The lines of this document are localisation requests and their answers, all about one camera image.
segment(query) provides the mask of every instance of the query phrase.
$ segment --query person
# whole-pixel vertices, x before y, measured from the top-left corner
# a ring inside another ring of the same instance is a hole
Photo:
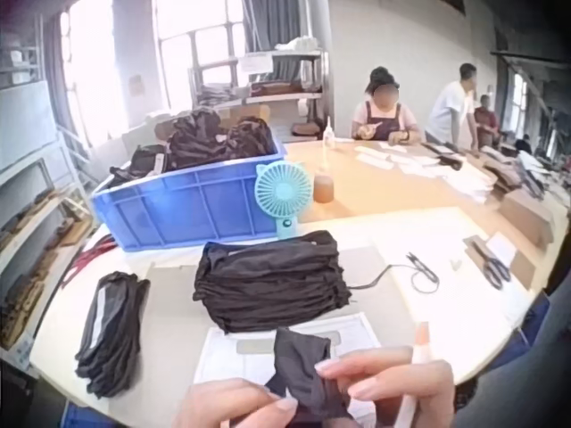
[[[472,149],[479,146],[474,119],[474,91],[476,91],[477,72],[472,64],[460,67],[460,81],[449,83],[436,98],[436,103],[426,125],[426,140],[430,143],[452,143],[458,147],[460,127],[468,118],[472,136]]]
[[[418,399],[415,427],[447,428],[454,417],[454,381],[448,363],[411,364],[411,348],[358,350],[316,365],[324,379],[337,381],[352,399],[373,401],[378,422],[393,424],[403,394]],[[182,401],[174,428],[219,428],[227,420],[236,428],[283,428],[292,420],[297,401],[282,399],[244,379],[197,384]],[[355,428],[350,419],[335,419],[327,428]]]
[[[493,140],[498,137],[498,119],[490,110],[490,96],[482,95],[481,106],[474,110],[476,120],[479,148],[485,145],[492,146]]]
[[[523,140],[520,138],[516,141],[516,148],[521,152],[523,151],[532,154],[532,146],[529,144],[529,140],[529,135],[525,134]]]
[[[399,84],[385,67],[371,71],[365,92],[352,122],[352,137],[363,140],[410,144],[421,140],[412,111],[399,101]]]

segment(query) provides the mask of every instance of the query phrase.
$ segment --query teal handheld fan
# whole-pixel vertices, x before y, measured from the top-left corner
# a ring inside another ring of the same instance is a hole
[[[276,220],[277,237],[296,236],[297,215],[310,203],[313,184],[305,169],[286,160],[256,167],[254,185],[261,210]]]

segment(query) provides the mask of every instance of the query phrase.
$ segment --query hand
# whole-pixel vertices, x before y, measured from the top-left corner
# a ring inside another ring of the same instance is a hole
[[[377,131],[377,127],[380,124],[376,125],[361,125],[357,130],[357,135],[363,140],[370,140],[375,136]]]
[[[294,418],[295,399],[280,399],[244,379],[193,386],[183,399],[174,428],[220,428],[246,416],[237,428],[284,428]]]
[[[404,142],[404,139],[407,137],[407,133],[403,131],[394,131],[389,134],[389,144],[390,145],[397,145]]]
[[[415,428],[448,428],[454,417],[454,381],[445,361],[411,364],[410,348],[360,350],[316,365],[353,399],[374,401],[377,420],[394,424],[403,395],[418,399]]]

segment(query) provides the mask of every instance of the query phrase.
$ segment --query white pen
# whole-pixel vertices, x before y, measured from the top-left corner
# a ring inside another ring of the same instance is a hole
[[[424,364],[432,360],[430,351],[430,331],[428,323],[420,323],[417,326],[417,333],[412,349],[412,364]],[[417,411],[417,399],[410,395],[402,397],[401,409],[396,417],[394,428],[410,428]]]

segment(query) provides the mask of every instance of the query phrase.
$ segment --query white bottle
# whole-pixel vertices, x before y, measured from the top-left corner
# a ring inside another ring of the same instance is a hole
[[[327,127],[323,133],[323,145],[327,149],[335,149],[335,132],[331,128],[331,119],[327,118]]]

